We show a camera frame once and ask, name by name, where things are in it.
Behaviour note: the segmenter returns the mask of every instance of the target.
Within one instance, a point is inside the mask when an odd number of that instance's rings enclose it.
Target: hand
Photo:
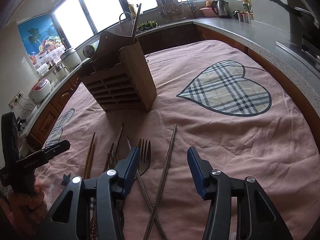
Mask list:
[[[14,224],[17,230],[27,237],[31,237],[35,233],[32,220],[40,223],[47,214],[47,204],[43,201],[44,192],[39,181],[35,181],[34,189],[35,195],[33,197],[23,193],[13,193],[8,198],[13,213]],[[26,212],[23,206],[28,206],[32,212]]]

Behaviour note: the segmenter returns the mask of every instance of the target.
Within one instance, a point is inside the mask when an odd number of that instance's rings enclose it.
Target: fruit poster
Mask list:
[[[51,60],[59,61],[66,49],[51,15],[45,14],[18,25],[24,47],[36,69]]]

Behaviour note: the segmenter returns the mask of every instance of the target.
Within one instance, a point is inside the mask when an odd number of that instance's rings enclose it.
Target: gray countertop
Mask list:
[[[53,96],[56,94],[56,92],[58,92],[58,90],[73,76],[73,74],[75,74],[82,67],[82,64],[85,63],[88,60],[91,60],[91,59],[87,58],[87,59],[83,60],[78,66],[76,66],[75,68],[70,70],[70,72],[67,74],[67,76],[64,77],[61,81],[59,81],[55,85],[55,87],[53,87],[51,89],[50,93],[47,95],[47,97],[44,99],[44,101],[42,101],[42,103],[37,106],[38,109],[36,110],[34,115],[31,117],[30,121],[25,126],[24,130],[22,131],[22,133],[20,134],[21,139],[23,139],[23,138],[28,136],[28,134],[31,131],[31,128],[35,124],[35,122],[38,119],[38,117],[40,116],[41,112],[44,110],[44,108],[47,106],[47,104],[50,102],[50,100],[53,98]]]
[[[161,25],[156,29],[141,33],[137,37],[179,25],[196,24],[228,36],[247,46],[277,67],[303,93],[320,116],[320,78],[316,70],[311,71],[305,64],[276,45],[290,43],[289,40],[260,27],[239,22],[235,19],[198,18]]]

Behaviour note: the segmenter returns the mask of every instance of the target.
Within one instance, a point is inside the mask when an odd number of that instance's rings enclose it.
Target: wall switch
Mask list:
[[[9,103],[9,106],[13,108],[22,96],[23,96],[23,93],[21,90],[19,90],[19,92],[14,96],[14,98]]]

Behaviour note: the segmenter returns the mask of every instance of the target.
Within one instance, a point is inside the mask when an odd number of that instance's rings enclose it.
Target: pink tablecloth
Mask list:
[[[36,170],[48,205],[64,188],[60,185],[63,174],[83,174],[94,131],[91,177],[102,173],[122,122],[122,157],[128,153],[126,135],[132,145],[137,145],[139,138],[151,140],[151,164],[142,179],[153,201],[176,123],[170,169],[158,210],[168,239],[201,239],[207,220],[210,202],[196,192],[187,164],[190,146],[229,177],[255,177],[293,238],[303,239],[320,214],[320,156],[304,117],[281,86],[247,55],[219,41],[163,50],[147,60],[158,93],[149,113],[105,113],[83,84],[67,103],[61,116],[68,113],[68,118],[57,122],[63,130],[50,139],[67,139],[71,149]],[[235,99],[230,90],[245,96]],[[234,106],[232,100],[241,100],[244,107]],[[231,233],[236,231],[236,202],[232,203]],[[142,239],[149,212],[137,182],[125,202],[124,216],[125,239]],[[155,227],[150,239],[160,239]]]

